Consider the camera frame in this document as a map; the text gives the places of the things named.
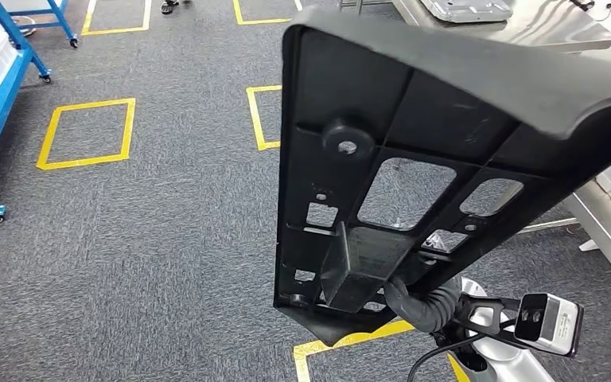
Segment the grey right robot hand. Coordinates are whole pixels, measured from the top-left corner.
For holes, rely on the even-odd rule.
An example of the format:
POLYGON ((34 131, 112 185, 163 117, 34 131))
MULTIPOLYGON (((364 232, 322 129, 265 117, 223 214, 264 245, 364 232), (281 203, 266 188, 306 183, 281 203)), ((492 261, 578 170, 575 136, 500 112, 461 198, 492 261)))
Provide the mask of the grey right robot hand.
POLYGON ((401 278, 393 276, 385 283, 383 290, 387 305, 397 316, 410 323, 418 331, 429 333, 434 330, 428 305, 412 297, 401 278))

